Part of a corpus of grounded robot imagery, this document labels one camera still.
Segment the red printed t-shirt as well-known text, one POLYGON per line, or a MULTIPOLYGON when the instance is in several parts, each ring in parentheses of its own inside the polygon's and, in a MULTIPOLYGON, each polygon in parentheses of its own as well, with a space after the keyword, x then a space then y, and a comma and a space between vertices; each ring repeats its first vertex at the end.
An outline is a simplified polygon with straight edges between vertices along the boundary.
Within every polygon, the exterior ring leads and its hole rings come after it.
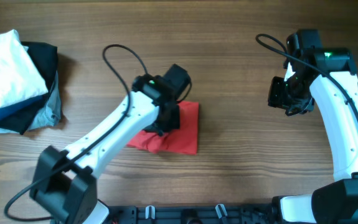
POLYGON ((196 155, 199 133, 199 103, 183 101, 179 103, 180 128, 158 136, 156 133, 139 132, 127 147, 151 153, 172 152, 196 155))

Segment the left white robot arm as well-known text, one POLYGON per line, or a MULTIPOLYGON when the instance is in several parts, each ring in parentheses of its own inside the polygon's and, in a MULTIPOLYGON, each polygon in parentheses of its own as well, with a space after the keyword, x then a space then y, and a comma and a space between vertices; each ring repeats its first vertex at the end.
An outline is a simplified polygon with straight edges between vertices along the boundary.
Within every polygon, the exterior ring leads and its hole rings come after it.
POLYGON ((108 163, 139 132, 161 136, 179 129, 179 97, 189 93, 192 81, 177 64, 163 75, 148 72, 123 85, 126 96, 100 124, 63 150, 45 148, 37 160, 32 183, 11 198, 4 215, 17 222, 33 222, 10 214, 24 194, 45 209, 46 220, 57 223, 104 223, 108 207, 97 196, 97 181, 108 163))

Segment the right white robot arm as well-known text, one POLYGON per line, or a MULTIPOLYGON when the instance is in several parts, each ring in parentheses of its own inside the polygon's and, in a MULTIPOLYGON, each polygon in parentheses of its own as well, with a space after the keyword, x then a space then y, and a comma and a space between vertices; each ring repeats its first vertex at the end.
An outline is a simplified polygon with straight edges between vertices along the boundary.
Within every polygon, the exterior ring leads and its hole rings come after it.
POLYGON ((351 51, 325 48, 319 32, 300 29, 274 53, 284 56, 283 77, 274 77, 268 105, 287 116, 318 107, 329 140, 333 183, 308 195, 273 200, 277 223, 358 223, 358 76, 351 51))

